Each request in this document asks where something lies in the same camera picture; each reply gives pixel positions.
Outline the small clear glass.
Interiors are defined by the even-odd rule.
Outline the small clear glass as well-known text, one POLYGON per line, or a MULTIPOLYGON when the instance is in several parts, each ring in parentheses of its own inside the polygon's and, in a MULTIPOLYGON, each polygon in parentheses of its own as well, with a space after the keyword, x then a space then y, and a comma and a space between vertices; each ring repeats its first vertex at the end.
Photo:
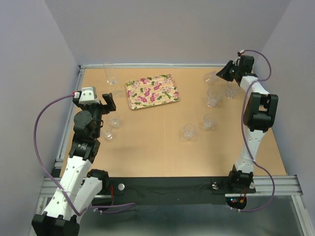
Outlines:
POLYGON ((123 90, 121 87, 119 86, 115 86, 115 89, 114 89, 114 96, 116 98, 122 98, 123 97, 123 90))

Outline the clear faceted glass tumbler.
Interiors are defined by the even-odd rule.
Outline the clear faceted glass tumbler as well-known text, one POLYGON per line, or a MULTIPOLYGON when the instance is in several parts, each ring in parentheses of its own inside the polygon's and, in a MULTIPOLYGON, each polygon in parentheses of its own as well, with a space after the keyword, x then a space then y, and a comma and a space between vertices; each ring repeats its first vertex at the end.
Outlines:
POLYGON ((219 80, 219 77, 216 75, 216 73, 217 73, 216 71, 213 71, 203 76, 203 79, 206 82, 206 84, 210 86, 215 84, 219 80))

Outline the tall clear glass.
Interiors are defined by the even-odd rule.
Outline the tall clear glass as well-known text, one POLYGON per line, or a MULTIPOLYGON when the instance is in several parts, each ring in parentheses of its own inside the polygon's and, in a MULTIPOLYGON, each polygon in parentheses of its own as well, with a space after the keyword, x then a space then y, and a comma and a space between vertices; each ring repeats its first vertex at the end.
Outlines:
POLYGON ((104 68, 107 83, 110 85, 117 84, 118 77, 117 77, 117 73, 116 73, 114 65, 111 62, 107 61, 104 63, 103 68, 104 68))

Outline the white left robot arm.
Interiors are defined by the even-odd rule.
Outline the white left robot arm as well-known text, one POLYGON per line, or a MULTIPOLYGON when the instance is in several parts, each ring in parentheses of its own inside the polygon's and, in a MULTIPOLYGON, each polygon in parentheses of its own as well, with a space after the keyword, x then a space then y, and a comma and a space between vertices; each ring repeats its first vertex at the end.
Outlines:
POLYGON ((74 118, 71 148, 66 168, 57 189, 41 214, 35 214, 31 225, 38 236, 76 236, 80 220, 89 209, 97 193, 109 190, 106 171, 91 169, 100 142, 102 116, 116 110, 113 95, 103 94, 102 104, 92 87, 83 88, 70 95, 72 102, 81 109, 74 118))

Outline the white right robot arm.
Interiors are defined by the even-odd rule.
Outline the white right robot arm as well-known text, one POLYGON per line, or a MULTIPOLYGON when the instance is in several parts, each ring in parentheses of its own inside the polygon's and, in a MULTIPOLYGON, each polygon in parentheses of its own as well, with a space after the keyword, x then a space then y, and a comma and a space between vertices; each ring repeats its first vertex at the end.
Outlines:
POLYGON ((253 187, 253 172, 256 155, 266 132, 273 126, 279 97, 269 93, 252 73, 254 57, 239 54, 236 60, 230 60, 217 73, 228 82, 236 82, 246 94, 241 111, 241 130, 243 147, 241 154, 226 180, 227 188, 232 192, 253 187))

